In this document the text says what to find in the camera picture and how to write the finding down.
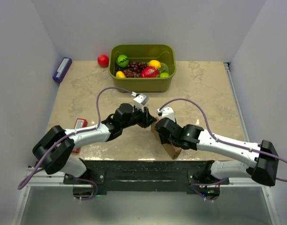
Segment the brown cardboard box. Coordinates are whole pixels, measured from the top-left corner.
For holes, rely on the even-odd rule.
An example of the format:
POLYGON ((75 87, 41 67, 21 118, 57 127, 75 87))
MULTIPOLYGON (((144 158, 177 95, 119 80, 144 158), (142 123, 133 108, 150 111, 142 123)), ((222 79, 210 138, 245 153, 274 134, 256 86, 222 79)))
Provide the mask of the brown cardboard box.
POLYGON ((155 138, 158 140, 158 142, 161 144, 162 148, 166 151, 166 153, 169 155, 169 157, 172 159, 172 160, 175 160, 178 158, 178 156, 180 155, 182 149, 181 148, 177 148, 175 146, 173 146, 172 144, 167 144, 167 143, 164 143, 162 144, 161 143, 161 140, 160 140, 160 137, 159 137, 159 134, 156 132, 155 130, 155 125, 156 123, 154 122, 152 125, 151 125, 151 132, 153 133, 153 135, 155 136, 155 138))

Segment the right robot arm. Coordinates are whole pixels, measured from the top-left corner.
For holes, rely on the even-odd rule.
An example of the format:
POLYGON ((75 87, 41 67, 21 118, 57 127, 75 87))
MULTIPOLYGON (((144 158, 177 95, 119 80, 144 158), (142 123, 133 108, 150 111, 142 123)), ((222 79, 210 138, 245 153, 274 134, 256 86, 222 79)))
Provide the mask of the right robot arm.
POLYGON ((155 125, 162 143, 169 143, 183 150, 209 151, 231 158, 226 163, 214 161, 204 170, 205 183, 230 177, 249 177, 258 184, 272 187, 276 183, 279 159, 272 142, 260 144, 242 142, 220 135, 211 135, 208 130, 196 125, 180 127, 169 118, 162 118, 155 125))

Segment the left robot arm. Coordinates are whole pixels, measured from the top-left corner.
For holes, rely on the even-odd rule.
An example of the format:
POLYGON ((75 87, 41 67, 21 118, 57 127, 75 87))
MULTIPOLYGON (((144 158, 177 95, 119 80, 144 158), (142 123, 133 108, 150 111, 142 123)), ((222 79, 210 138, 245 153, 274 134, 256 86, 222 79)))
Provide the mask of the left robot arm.
POLYGON ((156 122, 149 109, 138 109, 123 103, 99 125, 79 129, 52 127, 32 150, 38 164, 49 175, 63 172, 72 175, 80 184, 87 183, 91 173, 81 159, 71 156, 74 149, 93 143, 105 143, 122 135, 125 128, 138 125, 147 128, 156 122))

